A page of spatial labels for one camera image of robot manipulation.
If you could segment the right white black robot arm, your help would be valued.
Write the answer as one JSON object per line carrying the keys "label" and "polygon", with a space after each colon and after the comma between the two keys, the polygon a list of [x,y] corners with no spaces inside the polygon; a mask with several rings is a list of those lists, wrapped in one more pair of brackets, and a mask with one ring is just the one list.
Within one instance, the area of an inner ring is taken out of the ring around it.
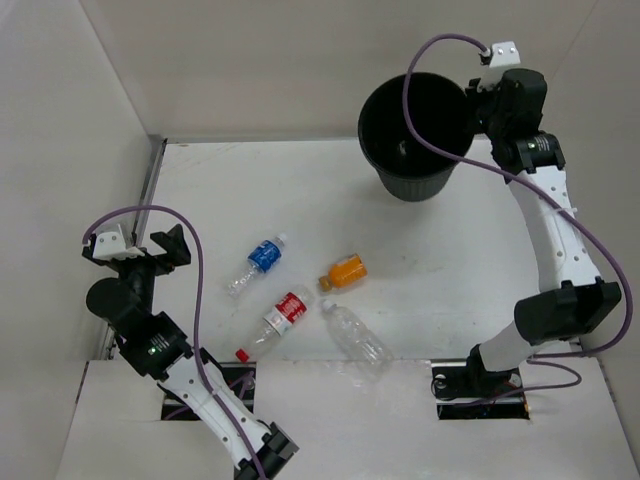
{"label": "right white black robot arm", "polygon": [[466,94],[493,160],[508,174],[505,182],[524,216],[539,275],[538,293],[518,301],[513,321],[467,357],[462,377],[469,395],[491,397],[504,393],[519,365],[548,344],[592,332],[622,292],[617,282],[602,278],[573,223],[560,142],[540,128],[544,76],[513,68],[492,87],[470,81]]}

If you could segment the black ribbed plastic bin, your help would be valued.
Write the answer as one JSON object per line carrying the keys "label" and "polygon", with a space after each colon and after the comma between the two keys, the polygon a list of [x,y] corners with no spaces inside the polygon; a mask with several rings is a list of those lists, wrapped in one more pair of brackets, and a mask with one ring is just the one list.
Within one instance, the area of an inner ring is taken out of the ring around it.
{"label": "black ribbed plastic bin", "polygon": [[[456,163],[432,152],[410,133],[404,119],[404,77],[379,86],[366,100],[358,120],[361,150],[385,189],[405,202],[421,202],[446,185]],[[464,91],[434,73],[411,75],[408,109],[417,133],[430,144],[465,156],[474,134]]]}

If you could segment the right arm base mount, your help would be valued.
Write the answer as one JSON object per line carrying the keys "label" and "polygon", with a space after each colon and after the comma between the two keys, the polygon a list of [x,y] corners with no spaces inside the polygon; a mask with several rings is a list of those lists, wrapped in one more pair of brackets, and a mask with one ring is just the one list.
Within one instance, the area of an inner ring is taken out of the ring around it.
{"label": "right arm base mount", "polygon": [[439,420],[528,420],[518,368],[474,371],[464,359],[431,363],[431,393]]}

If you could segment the blue label plastic bottle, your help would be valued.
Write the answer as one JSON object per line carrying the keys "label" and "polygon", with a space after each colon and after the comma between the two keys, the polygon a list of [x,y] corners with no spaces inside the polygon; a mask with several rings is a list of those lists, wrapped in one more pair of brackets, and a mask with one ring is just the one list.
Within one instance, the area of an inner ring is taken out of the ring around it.
{"label": "blue label plastic bottle", "polygon": [[254,281],[265,276],[275,267],[282,258],[286,244],[287,235],[284,233],[259,243],[229,280],[226,292],[232,298],[239,298]]}

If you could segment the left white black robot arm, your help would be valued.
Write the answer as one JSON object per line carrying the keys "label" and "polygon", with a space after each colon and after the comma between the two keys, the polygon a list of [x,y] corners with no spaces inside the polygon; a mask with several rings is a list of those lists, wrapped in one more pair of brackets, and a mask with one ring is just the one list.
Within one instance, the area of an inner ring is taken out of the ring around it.
{"label": "left white black robot arm", "polygon": [[83,255],[114,276],[97,281],[86,305],[115,333],[121,357],[141,376],[187,406],[222,442],[237,479],[273,479],[297,452],[297,445],[275,423],[256,418],[239,398],[217,361],[192,346],[164,312],[153,313],[155,280],[191,262],[181,225],[155,232],[162,248],[152,255],[126,239],[115,225],[87,239]]}

